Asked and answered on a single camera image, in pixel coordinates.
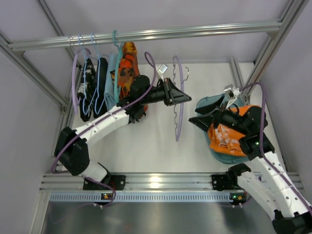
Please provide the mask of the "orange tie-dye trousers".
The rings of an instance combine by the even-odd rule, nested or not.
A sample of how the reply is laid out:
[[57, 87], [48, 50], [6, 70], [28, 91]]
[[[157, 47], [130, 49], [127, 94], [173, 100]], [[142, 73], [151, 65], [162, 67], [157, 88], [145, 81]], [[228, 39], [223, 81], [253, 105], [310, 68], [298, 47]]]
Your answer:
[[212, 123], [207, 131], [210, 148], [235, 157], [248, 156], [251, 143], [259, 145], [259, 140], [253, 138], [260, 133], [261, 111], [257, 105], [228, 108], [218, 119], [218, 126]]

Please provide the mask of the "lilac plastic hanger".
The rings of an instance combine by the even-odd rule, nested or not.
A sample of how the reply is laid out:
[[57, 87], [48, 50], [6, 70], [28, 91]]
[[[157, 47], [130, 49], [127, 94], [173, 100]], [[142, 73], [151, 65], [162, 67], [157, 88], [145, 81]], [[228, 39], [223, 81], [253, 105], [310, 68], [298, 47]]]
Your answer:
[[183, 73], [183, 68], [182, 68], [182, 63], [180, 61], [180, 58], [175, 55], [173, 57], [173, 83], [176, 85], [176, 75], [177, 71], [179, 74], [179, 85], [180, 88], [174, 94], [174, 124], [175, 124], [175, 141], [178, 142], [180, 139], [181, 135], [181, 130], [182, 130], [182, 123], [183, 123], [183, 114], [184, 114], [184, 103], [183, 101], [186, 100], [186, 96], [182, 94], [184, 92], [184, 83], [187, 81], [189, 77], [189, 68], [186, 67], [187, 69], [187, 77], [184, 78], [184, 73]]
[[73, 51], [75, 52], [74, 55], [74, 59], [73, 59], [73, 65], [72, 65], [72, 76], [71, 76], [71, 94], [72, 94], [72, 104], [73, 104], [73, 108], [74, 108], [74, 112], [75, 114], [78, 114], [78, 105], [79, 105], [79, 100], [77, 98], [77, 94], [76, 94], [76, 68], [77, 68], [77, 61], [78, 61], [78, 56], [80, 54], [80, 52], [86, 52], [86, 58], [91, 55], [91, 52], [89, 49], [85, 48], [85, 47], [81, 47], [80, 49], [78, 49], [78, 51], [76, 52], [74, 49]]

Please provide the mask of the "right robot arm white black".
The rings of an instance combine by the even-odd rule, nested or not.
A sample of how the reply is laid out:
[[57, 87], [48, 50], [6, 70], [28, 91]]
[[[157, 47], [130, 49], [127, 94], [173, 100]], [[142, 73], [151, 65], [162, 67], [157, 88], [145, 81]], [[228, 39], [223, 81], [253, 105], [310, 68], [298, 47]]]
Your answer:
[[203, 131], [224, 126], [240, 133], [239, 147], [249, 163], [230, 167], [227, 180], [251, 195], [269, 216], [278, 234], [310, 234], [312, 206], [285, 172], [263, 130], [268, 125], [264, 109], [256, 105], [227, 108], [221, 96], [197, 108], [189, 122]]

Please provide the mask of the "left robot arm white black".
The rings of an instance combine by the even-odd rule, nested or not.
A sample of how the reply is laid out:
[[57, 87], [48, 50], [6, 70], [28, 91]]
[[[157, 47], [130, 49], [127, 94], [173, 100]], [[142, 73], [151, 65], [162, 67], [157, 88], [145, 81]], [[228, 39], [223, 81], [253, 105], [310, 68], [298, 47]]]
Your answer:
[[88, 177], [107, 183], [109, 171], [89, 157], [89, 147], [120, 127], [138, 121], [145, 115], [145, 105], [163, 102], [173, 106], [191, 101], [191, 97], [178, 89], [170, 78], [152, 86], [147, 76], [134, 79], [126, 97], [110, 111], [85, 125], [71, 129], [65, 127], [58, 137], [55, 157], [72, 176]]

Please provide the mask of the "camouflage orange trousers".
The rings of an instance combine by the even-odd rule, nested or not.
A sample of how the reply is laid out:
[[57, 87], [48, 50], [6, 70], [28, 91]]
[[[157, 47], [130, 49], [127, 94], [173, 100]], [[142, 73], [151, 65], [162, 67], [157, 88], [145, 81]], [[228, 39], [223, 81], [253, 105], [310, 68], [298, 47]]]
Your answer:
[[[114, 83], [115, 72], [111, 72]], [[148, 105], [140, 103], [140, 97], [149, 88], [147, 77], [140, 74], [137, 60], [137, 48], [134, 42], [126, 42], [122, 47], [122, 57], [118, 69], [118, 87], [120, 88], [118, 107], [124, 107], [129, 114], [129, 122], [135, 123], [146, 116]]]

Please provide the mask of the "teal plastic hanger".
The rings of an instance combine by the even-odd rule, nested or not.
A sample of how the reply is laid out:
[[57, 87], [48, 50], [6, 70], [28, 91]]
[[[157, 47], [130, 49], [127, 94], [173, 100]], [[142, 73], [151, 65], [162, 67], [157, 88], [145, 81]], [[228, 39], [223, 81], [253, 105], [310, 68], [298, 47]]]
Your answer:
[[116, 59], [116, 64], [115, 64], [115, 75], [114, 75], [114, 99], [115, 99], [115, 102], [117, 103], [119, 101], [119, 94], [120, 94], [120, 88], [118, 87], [118, 69], [119, 69], [119, 64], [120, 64], [121, 57], [122, 57], [123, 43], [118, 42], [118, 40], [116, 39], [116, 34], [117, 34], [117, 31], [114, 30], [112, 33], [113, 44], [118, 49], [117, 59]]

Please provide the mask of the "light blue trousers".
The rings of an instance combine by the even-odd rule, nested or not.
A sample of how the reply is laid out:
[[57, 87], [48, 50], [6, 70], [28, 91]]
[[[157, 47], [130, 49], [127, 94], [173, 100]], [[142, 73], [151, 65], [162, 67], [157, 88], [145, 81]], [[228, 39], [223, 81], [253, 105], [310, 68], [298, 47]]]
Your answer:
[[115, 71], [117, 61], [117, 54], [110, 53], [109, 60], [108, 60], [108, 67], [106, 73], [106, 82], [105, 82], [105, 89], [104, 89], [104, 102], [107, 107], [107, 110], [111, 110], [116, 102], [114, 98], [114, 83], [111, 77], [111, 72]]

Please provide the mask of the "dark navy trousers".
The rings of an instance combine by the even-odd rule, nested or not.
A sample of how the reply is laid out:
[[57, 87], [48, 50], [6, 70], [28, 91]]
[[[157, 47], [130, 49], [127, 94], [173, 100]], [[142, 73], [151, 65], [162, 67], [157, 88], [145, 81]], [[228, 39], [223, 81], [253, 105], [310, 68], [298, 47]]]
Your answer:
[[108, 62], [106, 58], [100, 58], [97, 63], [96, 77], [93, 81], [95, 90], [93, 116], [98, 118], [107, 111], [107, 107], [104, 101], [104, 91], [106, 84]]

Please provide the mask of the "black white patterned trousers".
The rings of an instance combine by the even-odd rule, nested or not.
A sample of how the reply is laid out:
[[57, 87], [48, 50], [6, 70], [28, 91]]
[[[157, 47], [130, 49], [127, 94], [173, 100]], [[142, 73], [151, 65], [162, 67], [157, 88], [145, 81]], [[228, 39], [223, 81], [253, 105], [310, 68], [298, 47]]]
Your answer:
[[95, 69], [91, 59], [88, 58], [83, 67], [83, 76], [77, 93], [80, 118], [83, 122], [88, 122], [91, 118], [94, 103], [94, 78]]

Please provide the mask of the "empty lilac plastic hanger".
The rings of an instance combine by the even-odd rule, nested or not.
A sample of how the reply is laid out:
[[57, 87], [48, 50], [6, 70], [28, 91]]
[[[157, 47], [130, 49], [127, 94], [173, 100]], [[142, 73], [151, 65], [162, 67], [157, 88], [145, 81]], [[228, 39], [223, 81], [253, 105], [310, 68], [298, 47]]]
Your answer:
[[76, 68], [77, 68], [77, 61], [78, 61], [78, 56], [80, 54], [80, 52], [86, 52], [86, 58], [91, 55], [91, 52], [89, 49], [85, 48], [85, 47], [81, 47], [80, 49], [78, 49], [78, 51], [76, 52], [74, 49], [73, 51], [75, 52], [74, 55], [74, 59], [73, 59], [73, 65], [72, 65], [72, 76], [71, 76], [71, 94], [72, 94], [72, 104], [73, 104], [73, 108], [74, 108], [74, 112], [75, 114], [78, 114], [78, 105], [79, 105], [79, 100], [77, 98], [77, 94], [76, 94]]

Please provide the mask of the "teal transparent plastic tub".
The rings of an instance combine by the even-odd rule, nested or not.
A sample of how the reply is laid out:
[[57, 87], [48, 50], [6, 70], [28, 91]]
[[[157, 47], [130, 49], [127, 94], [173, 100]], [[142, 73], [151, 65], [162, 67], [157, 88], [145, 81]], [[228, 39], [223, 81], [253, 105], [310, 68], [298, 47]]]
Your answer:
[[[228, 101], [228, 98], [224, 94], [216, 95], [216, 96], [211, 96], [211, 97], [204, 97], [202, 98], [196, 105], [196, 108], [204, 107], [206, 105], [213, 104], [217, 102], [220, 98], [224, 97], [223, 103]], [[219, 153], [215, 152], [213, 149], [210, 148], [210, 139], [208, 136], [207, 132], [204, 132], [204, 136], [206, 138], [206, 141], [208, 143], [208, 147], [214, 156], [214, 158], [224, 164], [239, 164], [239, 163], [245, 163], [248, 161], [248, 158], [246, 156], [232, 156], [232, 155], [227, 155], [224, 153]]]

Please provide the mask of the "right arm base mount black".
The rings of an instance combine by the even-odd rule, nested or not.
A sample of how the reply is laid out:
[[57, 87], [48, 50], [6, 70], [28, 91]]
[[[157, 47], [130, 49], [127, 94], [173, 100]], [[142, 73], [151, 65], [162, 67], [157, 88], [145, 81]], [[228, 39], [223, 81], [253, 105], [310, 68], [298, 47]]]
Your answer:
[[213, 174], [211, 175], [212, 187], [217, 191], [240, 190], [237, 180], [230, 174]]

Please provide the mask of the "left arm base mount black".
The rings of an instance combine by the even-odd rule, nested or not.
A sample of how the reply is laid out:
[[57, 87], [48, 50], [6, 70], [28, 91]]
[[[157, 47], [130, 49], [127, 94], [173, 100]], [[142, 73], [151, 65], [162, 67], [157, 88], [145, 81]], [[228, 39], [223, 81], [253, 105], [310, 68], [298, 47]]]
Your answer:
[[[113, 175], [111, 174], [107, 179], [104, 179], [102, 182], [110, 186], [116, 191], [122, 191], [126, 185], [126, 176], [125, 175]], [[83, 190], [85, 191], [108, 191], [109, 188], [99, 185], [97, 183], [91, 182], [88, 179], [84, 179]]]

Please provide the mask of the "aluminium hanging rail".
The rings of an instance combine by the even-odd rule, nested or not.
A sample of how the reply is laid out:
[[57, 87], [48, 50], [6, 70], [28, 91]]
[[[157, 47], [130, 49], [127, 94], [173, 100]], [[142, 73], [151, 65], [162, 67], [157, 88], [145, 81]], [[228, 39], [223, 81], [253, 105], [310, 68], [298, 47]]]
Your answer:
[[149, 41], [192, 37], [225, 36], [249, 33], [277, 33], [283, 23], [280, 20], [261, 20], [204, 26], [188, 26], [167, 29], [150, 29], [132, 32], [90, 33], [57, 36], [45, 39], [23, 39], [8, 43], [13, 51], [29, 51], [65, 48], [97, 44], [123, 43], [127, 41]]

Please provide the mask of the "right aluminium frame post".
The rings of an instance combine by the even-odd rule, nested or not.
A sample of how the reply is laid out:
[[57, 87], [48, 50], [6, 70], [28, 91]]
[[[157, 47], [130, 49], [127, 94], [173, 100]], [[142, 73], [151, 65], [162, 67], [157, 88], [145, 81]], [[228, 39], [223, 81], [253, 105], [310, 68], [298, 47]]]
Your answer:
[[247, 85], [260, 81], [278, 49], [308, 3], [308, 0], [290, 0], [287, 2], [280, 16], [281, 26], [276, 33], [269, 34], [269, 38], [261, 49], [255, 61], [254, 68], [246, 81]]

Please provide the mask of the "aluminium frame post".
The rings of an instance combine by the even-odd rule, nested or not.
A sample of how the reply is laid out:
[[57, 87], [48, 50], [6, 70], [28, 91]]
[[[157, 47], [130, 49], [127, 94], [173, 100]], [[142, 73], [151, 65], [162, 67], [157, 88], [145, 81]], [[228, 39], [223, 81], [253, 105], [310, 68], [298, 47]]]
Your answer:
[[281, 26], [276, 33], [269, 34], [269, 38], [261, 49], [255, 61], [254, 68], [246, 81], [247, 85], [260, 81], [278, 49], [308, 3], [308, 0], [290, 0], [287, 2], [280, 16]]
[[0, 51], [13, 62], [37, 87], [39, 87], [63, 112], [69, 109], [69, 101], [64, 98], [39, 69], [24, 57], [24, 51], [14, 52], [9, 47], [10, 39], [0, 31]]

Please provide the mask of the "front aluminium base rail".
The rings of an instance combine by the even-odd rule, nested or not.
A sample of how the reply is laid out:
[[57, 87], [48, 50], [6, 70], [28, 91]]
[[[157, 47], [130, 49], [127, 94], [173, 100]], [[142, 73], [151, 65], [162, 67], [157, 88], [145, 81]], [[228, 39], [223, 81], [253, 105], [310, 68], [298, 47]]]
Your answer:
[[[134, 193], [165, 192], [214, 192], [211, 175], [225, 173], [112, 173], [125, 175], [126, 185], [122, 191]], [[83, 190], [84, 178], [70, 173], [45, 174], [39, 190], [41, 192], [111, 192]]]

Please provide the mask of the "left aluminium frame post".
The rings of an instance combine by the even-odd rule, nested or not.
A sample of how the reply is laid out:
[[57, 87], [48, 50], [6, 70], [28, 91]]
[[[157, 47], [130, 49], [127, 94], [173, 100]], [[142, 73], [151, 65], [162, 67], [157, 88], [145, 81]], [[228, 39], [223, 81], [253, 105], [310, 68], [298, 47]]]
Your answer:
[[0, 51], [13, 62], [37, 87], [39, 87], [63, 112], [69, 109], [69, 101], [64, 98], [39, 69], [24, 57], [24, 51], [14, 52], [9, 47], [10, 39], [0, 31]]

